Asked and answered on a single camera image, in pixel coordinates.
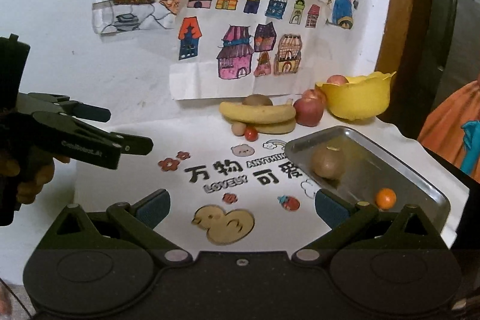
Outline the person's left hand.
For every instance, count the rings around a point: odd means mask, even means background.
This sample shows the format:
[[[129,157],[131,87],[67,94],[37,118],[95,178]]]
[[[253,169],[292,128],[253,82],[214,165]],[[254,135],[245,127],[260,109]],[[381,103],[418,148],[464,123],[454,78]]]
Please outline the person's left hand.
[[[55,163],[68,164],[71,158],[55,156],[46,165],[36,171],[21,165],[16,160],[1,156],[1,200],[14,196],[22,205],[35,202],[43,187],[52,181],[55,174]]]

